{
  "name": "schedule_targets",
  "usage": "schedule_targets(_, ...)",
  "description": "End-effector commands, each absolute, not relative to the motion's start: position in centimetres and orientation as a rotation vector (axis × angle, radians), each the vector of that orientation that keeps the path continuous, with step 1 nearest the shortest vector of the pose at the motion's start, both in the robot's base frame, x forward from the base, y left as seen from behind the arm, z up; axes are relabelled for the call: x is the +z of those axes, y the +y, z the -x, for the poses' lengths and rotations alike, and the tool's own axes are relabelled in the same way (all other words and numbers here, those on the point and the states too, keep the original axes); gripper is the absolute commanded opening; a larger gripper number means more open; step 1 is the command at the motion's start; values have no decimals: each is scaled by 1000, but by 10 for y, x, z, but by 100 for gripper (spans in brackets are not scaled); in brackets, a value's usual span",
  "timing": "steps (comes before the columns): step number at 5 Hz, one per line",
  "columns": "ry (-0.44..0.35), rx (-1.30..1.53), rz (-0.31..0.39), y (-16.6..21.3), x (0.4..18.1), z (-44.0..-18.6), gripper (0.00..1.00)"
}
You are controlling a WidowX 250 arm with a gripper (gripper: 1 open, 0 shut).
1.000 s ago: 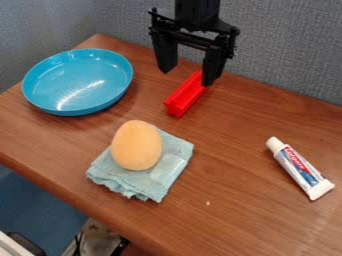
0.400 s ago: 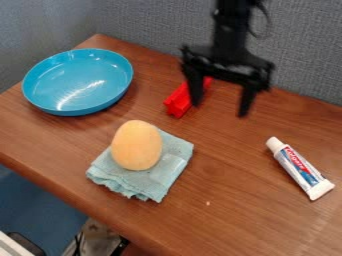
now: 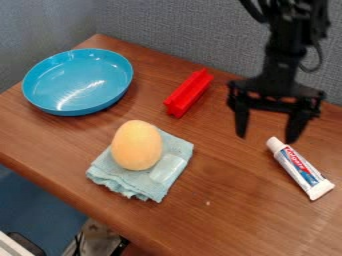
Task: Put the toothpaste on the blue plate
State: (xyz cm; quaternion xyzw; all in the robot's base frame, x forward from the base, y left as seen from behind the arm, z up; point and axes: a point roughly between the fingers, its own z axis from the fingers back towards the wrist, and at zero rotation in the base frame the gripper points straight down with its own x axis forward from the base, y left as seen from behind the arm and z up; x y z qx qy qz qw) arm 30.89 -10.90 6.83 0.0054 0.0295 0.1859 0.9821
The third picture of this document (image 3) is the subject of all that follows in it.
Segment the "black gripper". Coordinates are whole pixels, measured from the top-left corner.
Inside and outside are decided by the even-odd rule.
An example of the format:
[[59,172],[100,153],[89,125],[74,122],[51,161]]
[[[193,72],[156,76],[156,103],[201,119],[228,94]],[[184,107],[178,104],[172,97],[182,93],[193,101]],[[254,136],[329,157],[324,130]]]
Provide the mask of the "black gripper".
[[236,132],[244,138],[250,110],[291,114],[287,125],[287,143],[295,143],[313,117],[321,114],[325,93],[296,81],[299,56],[268,56],[256,77],[229,82],[228,105],[236,112]]

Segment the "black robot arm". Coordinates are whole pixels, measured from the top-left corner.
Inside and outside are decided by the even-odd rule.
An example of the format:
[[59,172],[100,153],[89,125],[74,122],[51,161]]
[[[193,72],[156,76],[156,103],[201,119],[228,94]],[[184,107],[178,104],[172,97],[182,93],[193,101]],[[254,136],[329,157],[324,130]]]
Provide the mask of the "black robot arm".
[[311,47],[321,47],[331,26],[328,0],[240,0],[253,18],[271,27],[263,73],[229,83],[228,105],[236,113],[236,132],[246,135],[253,109],[289,115],[287,142],[299,140],[308,122],[321,115],[325,92],[296,81]]

